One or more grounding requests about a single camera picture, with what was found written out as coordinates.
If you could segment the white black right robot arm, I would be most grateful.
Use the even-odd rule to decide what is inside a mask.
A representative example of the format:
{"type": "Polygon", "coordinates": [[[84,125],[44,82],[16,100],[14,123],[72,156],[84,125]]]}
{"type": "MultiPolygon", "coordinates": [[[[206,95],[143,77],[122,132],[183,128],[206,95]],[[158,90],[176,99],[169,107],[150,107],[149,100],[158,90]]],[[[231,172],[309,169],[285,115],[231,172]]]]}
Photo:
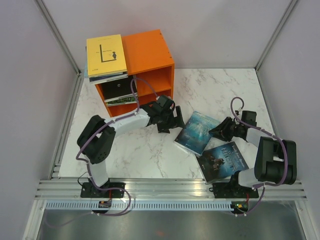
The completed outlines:
{"type": "Polygon", "coordinates": [[[234,181],[228,184],[228,191],[240,197],[247,187],[258,189],[262,186],[292,185],[297,179],[297,145],[257,127],[257,113],[245,110],[241,119],[226,117],[208,133],[211,137],[230,142],[241,138],[257,147],[254,167],[238,170],[234,181]]]}

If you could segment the green Alice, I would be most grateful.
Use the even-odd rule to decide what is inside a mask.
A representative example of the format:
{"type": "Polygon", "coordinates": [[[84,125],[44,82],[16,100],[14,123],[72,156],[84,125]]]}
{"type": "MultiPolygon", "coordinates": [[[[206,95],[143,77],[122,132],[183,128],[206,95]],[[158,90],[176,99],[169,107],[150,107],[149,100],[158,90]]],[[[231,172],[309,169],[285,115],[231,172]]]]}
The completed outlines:
{"type": "Polygon", "coordinates": [[[120,105],[128,105],[128,104],[136,104],[137,101],[133,96],[130,97],[124,97],[112,101],[107,101],[105,104],[108,107],[113,107],[113,106],[120,106],[120,105]]]}

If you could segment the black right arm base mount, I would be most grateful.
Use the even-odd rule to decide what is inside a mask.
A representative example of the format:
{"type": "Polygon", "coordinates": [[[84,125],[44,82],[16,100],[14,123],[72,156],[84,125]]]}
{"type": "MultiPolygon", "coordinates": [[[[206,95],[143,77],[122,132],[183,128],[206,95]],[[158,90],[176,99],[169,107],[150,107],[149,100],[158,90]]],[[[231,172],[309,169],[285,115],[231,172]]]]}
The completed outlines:
{"type": "Polygon", "coordinates": [[[209,191],[216,199],[258,199],[259,193],[250,187],[232,185],[229,182],[215,182],[209,191]]]}

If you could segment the yellow Little Prince book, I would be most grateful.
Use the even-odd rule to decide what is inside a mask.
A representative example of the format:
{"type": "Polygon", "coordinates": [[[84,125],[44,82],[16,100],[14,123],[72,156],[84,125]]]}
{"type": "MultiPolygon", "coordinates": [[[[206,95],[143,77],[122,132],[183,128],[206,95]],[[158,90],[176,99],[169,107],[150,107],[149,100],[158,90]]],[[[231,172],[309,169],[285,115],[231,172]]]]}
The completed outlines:
{"type": "Polygon", "coordinates": [[[113,75],[127,71],[120,34],[86,40],[87,74],[91,77],[113,75]]]}

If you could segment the black book with gold lines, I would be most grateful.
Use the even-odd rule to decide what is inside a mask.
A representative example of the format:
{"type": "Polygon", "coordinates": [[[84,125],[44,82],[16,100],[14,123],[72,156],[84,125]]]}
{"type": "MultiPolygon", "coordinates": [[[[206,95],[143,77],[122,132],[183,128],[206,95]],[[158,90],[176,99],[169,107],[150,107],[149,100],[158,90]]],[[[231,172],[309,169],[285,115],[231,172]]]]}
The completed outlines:
{"type": "Polygon", "coordinates": [[[123,79],[101,83],[100,86],[102,89],[104,101],[135,94],[138,95],[137,86],[134,81],[132,87],[133,91],[131,89],[131,82],[133,78],[134,77],[131,75],[123,79]]]}

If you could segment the grey Great Gatsby book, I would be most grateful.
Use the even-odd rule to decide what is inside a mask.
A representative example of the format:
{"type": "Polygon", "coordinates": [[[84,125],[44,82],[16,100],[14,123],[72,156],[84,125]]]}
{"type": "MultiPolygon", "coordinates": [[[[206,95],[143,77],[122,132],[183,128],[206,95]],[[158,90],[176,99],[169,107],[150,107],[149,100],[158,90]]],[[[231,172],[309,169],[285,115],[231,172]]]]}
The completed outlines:
{"type": "Polygon", "coordinates": [[[132,95],[123,96],[120,98],[106,99],[104,102],[111,105],[120,104],[120,103],[131,103],[131,102],[135,102],[137,97],[138,97],[137,94],[132,94],[132,95]]]}

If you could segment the dark blue Robinson Crusoe book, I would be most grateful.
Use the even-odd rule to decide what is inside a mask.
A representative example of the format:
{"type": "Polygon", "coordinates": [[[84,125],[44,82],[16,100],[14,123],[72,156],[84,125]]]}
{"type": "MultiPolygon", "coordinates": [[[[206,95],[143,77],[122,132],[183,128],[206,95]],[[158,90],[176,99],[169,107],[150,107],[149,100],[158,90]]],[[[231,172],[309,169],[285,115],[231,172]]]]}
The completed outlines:
{"type": "Polygon", "coordinates": [[[106,82],[112,82],[115,80],[120,80],[128,77],[127,72],[123,72],[122,74],[109,74],[109,75],[102,75],[102,76],[95,76],[89,78],[89,83],[92,85],[102,84],[106,82]]]}

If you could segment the teal blue ocean book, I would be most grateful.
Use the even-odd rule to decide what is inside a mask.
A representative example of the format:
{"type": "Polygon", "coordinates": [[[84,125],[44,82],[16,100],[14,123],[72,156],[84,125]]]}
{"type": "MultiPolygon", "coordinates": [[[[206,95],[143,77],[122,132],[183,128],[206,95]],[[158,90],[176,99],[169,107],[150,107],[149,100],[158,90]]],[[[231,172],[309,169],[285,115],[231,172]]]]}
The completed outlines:
{"type": "Polygon", "coordinates": [[[194,111],[175,138],[174,143],[182,149],[200,156],[211,139],[209,131],[221,122],[210,116],[194,111]]]}

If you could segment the light blue paperback book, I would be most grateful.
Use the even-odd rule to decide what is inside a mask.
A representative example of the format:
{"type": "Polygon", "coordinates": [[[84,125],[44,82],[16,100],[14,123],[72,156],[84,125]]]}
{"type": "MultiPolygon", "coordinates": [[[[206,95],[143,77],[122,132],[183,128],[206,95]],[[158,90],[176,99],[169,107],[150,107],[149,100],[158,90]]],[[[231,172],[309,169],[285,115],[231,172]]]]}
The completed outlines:
{"type": "Polygon", "coordinates": [[[89,78],[89,75],[88,75],[88,62],[86,62],[85,66],[84,66],[84,77],[85,78],[89,78]]]}

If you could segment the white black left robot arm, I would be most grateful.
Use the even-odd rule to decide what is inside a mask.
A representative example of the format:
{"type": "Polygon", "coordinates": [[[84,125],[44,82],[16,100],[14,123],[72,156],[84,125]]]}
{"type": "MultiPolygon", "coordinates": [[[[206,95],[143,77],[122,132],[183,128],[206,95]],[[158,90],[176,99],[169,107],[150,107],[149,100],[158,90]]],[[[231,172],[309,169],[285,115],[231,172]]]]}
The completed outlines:
{"type": "Polygon", "coordinates": [[[125,114],[104,119],[99,115],[91,117],[77,139],[79,152],[75,159],[86,164],[92,192],[103,198],[110,190],[105,161],[114,140],[127,132],[156,125],[159,133],[170,133],[170,129],[182,128],[185,123],[181,107],[166,95],[155,101],[137,104],[137,108],[125,114]]]}

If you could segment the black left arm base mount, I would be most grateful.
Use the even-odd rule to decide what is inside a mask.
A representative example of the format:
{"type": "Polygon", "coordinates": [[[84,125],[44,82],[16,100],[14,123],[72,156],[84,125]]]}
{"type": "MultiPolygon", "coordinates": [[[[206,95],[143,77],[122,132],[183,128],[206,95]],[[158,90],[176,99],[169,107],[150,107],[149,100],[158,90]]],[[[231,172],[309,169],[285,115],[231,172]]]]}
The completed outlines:
{"type": "Polygon", "coordinates": [[[91,199],[120,199],[124,197],[124,192],[118,188],[124,189],[125,183],[123,182],[107,182],[102,188],[112,188],[112,190],[102,191],[97,189],[92,182],[84,182],[80,193],[81,198],[91,199]]]}

